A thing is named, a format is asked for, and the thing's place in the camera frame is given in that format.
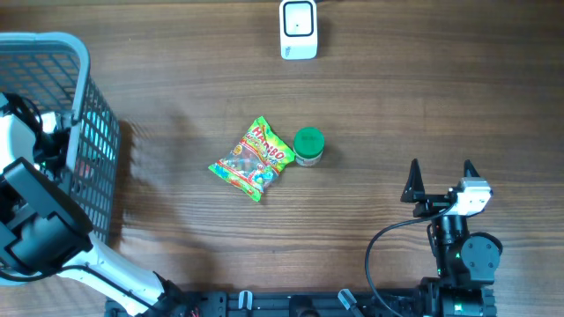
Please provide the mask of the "green lid jar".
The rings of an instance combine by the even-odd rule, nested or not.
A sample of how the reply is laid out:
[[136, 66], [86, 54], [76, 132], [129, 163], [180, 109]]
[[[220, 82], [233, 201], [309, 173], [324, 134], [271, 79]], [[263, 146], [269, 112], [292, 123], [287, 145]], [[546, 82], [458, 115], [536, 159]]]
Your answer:
[[324, 135], [319, 129], [315, 127], [300, 129], [293, 140], [296, 163], [305, 167], [316, 165], [321, 160], [324, 146]]

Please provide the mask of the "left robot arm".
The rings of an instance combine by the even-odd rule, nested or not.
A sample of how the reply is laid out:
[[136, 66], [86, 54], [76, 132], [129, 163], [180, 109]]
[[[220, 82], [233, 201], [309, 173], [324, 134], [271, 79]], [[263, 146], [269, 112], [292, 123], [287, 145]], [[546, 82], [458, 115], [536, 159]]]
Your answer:
[[56, 157], [36, 105], [1, 95], [1, 284], [59, 276], [98, 291], [130, 316], [194, 316], [173, 282], [142, 269], [104, 244], [82, 208], [35, 168]]

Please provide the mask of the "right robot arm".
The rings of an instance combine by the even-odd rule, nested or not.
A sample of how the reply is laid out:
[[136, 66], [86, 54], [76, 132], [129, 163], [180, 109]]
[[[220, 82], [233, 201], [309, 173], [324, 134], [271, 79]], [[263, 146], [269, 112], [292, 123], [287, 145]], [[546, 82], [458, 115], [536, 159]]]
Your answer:
[[492, 196], [489, 183], [469, 160], [464, 162], [464, 176], [456, 186], [443, 195], [428, 194], [419, 161], [412, 161], [400, 201], [413, 203], [413, 216], [429, 223], [427, 238], [438, 275], [420, 282], [419, 315], [497, 315], [494, 292], [489, 287], [494, 284], [503, 245], [489, 233], [471, 233], [467, 225], [467, 219], [483, 212]]

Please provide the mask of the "Haribo gummy worms bag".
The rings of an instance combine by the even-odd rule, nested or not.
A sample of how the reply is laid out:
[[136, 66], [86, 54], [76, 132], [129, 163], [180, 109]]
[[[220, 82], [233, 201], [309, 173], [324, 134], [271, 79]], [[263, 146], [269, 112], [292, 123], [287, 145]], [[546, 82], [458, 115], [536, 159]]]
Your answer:
[[261, 116], [253, 121], [239, 143], [208, 169], [259, 202], [264, 190], [294, 160], [293, 150]]

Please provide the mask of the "white blue paper box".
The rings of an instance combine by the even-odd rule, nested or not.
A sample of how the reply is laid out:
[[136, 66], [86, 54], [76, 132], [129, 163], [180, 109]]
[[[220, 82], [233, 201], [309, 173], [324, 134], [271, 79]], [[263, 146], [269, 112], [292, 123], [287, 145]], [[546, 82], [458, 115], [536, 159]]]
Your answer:
[[60, 115], [56, 112], [43, 113], [41, 115], [42, 131], [47, 134], [58, 130]]

